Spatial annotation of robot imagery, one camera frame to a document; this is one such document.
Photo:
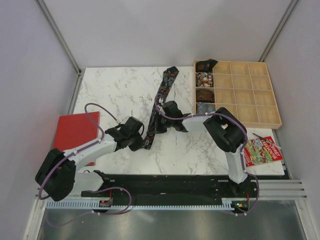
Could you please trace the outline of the dark blue floral tie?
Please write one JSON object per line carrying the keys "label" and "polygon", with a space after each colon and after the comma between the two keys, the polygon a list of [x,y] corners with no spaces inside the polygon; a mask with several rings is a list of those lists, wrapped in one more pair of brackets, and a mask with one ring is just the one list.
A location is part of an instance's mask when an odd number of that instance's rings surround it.
{"label": "dark blue floral tie", "polygon": [[147,133],[144,138],[143,148],[146,150],[151,149],[155,135],[161,133],[161,130],[163,130],[163,127],[161,126],[162,116],[159,114],[160,107],[166,102],[167,96],[178,74],[179,70],[176,66],[169,67],[163,72],[162,82],[154,99]]}

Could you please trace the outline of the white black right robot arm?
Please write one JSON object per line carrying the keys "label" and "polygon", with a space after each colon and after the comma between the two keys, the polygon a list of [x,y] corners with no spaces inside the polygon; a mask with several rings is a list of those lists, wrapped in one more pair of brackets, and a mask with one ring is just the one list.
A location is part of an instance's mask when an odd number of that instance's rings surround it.
{"label": "white black right robot arm", "polygon": [[210,113],[183,114],[175,101],[163,105],[155,103],[155,133],[162,134],[168,128],[178,132],[206,131],[216,146],[224,151],[228,165],[229,191],[235,197],[242,196],[249,185],[249,175],[244,163],[244,147],[248,142],[247,129],[225,107]]}

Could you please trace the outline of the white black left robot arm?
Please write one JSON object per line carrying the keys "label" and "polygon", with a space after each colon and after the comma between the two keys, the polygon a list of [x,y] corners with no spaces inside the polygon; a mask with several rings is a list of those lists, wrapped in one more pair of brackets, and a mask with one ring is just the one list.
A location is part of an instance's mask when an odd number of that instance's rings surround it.
{"label": "white black left robot arm", "polygon": [[51,198],[58,202],[71,193],[82,191],[106,196],[110,185],[100,171],[81,173],[79,170],[118,150],[127,147],[133,152],[139,150],[144,143],[140,129],[144,129],[144,124],[131,116],[124,124],[104,131],[100,137],[85,144],[65,151],[50,150],[35,176],[40,185],[39,199]]}

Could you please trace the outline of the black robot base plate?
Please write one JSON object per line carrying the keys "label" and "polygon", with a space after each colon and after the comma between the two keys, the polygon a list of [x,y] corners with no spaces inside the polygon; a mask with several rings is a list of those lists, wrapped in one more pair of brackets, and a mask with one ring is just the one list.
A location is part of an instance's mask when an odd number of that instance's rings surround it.
{"label": "black robot base plate", "polygon": [[249,177],[243,192],[231,191],[227,175],[105,175],[99,193],[82,197],[107,198],[118,204],[220,204],[223,198],[247,200],[257,196],[257,183]]}

